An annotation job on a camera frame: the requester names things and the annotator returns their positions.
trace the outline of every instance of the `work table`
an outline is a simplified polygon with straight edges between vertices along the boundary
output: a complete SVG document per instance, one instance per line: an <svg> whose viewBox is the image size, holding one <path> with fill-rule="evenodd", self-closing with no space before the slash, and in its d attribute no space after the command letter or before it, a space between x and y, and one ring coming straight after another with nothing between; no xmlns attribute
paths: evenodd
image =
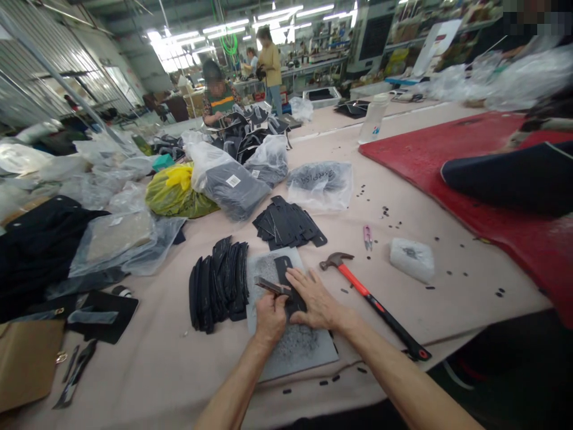
<svg viewBox="0 0 573 430"><path fill-rule="evenodd" d="M391 103L380 138L481 112L454 103ZM474 240L431 197L358 154L356 141L362 121L326 107L314 112L313 122L289 134L293 145L288 152L290 169L313 161L350 161L354 190L365 191L363 195L358 191L353 194L346 211L311 211L328 244L321 248L308 244L298 249L306 267L319 273L337 300L356 309L389 342L403 349L360 294L349 288L341 273L334 268L325 272L319 269L321 260L343 251L355 256L347 262L352 272L432 353L430 361L419 364L423 370L435 366L490 324L551 307L508 255ZM271 196L286 198L286 189L284 182L277 186L250 221L270 203ZM383 206L389 208L390 217L381 219ZM372 237L378 241L372 251L365 250L365 224L370 225ZM24 408L20 428L189 428L197 420L237 363L249 332L246 321L217 324L211 335L194 331L188 294L193 265L228 235L233 235L233 242L249 242L250 256L268 252L269 248L257 238L250 222L232 225L221 211L190 220L184 232L186 242L171 248L156 275L123 281L140 299L139 307L117 345L98 344L73 404L65 410L51 410L63 389L60 382L66 371L64 363L57 369L50 396ZM389 242L394 237L431 246L436 261L434 290L390 265ZM495 295L500 287L506 291L503 299ZM64 349L71 351L82 343L81 338L77 333L68 333ZM334 343L338 361L259 384L243 427L274 428L301 417L367 406L384 399L385 393L349 343L337 334ZM366 373L357 371L358 367ZM340 378L333 381L336 375ZM324 380L328 384L320 385ZM284 394L286 389L291 390L290 394Z"/></svg>

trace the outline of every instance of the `red cutting mat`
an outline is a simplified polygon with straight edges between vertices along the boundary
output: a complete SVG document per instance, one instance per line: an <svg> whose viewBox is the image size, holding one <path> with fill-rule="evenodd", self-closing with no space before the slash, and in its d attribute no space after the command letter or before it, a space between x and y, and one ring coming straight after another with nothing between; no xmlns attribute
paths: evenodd
<svg viewBox="0 0 573 430"><path fill-rule="evenodd" d="M503 249L549 297L564 325L573 328L573 218L493 207L452 190L440 175L447 160L502 147L522 123L520 115L488 112L367 143L359 151L429 194L478 237ZM571 139L570 133L539 131L523 147Z"/></svg>

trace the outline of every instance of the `water bottle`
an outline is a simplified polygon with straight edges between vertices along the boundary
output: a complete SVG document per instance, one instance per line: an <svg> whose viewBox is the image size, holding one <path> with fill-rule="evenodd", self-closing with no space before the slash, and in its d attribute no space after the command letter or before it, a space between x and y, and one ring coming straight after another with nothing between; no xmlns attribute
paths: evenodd
<svg viewBox="0 0 573 430"><path fill-rule="evenodd" d="M374 101L368 105L366 119L360 129L360 136L358 137L359 145L378 140L378 134L382 126L382 118L384 118L384 113L389 104L390 97L388 94L383 93L374 96Z"/></svg>

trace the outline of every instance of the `gray cutting board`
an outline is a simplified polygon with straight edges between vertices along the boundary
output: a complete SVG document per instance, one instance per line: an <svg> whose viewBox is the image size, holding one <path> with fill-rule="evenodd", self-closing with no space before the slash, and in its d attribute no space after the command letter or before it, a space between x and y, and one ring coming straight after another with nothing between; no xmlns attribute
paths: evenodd
<svg viewBox="0 0 573 430"><path fill-rule="evenodd" d="M254 284L254 278L261 276L268 281L278 283L279 276L276 272L275 258L281 256L288 256L293 267L304 270L303 262L296 248L283 248L247 259L247 284L249 288L247 324L251 334L254 334L257 328L255 302L265 291ZM287 323L285 334L264 366L259 382L322 366L337 360L338 354L328 330L313 330L306 325Z"/></svg>

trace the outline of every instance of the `hammer head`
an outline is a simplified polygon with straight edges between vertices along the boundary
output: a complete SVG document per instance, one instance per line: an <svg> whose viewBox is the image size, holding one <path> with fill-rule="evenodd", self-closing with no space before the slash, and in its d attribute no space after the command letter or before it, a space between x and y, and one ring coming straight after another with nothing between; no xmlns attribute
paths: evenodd
<svg viewBox="0 0 573 430"><path fill-rule="evenodd" d="M346 259L346 258L352 260L354 258L354 256L351 256L350 254L345 254L345 253L330 254L328 256L328 258L326 259L326 261L323 261L320 263L320 267L322 270L328 269L328 266L338 267L341 264L343 264L342 259Z"/></svg>

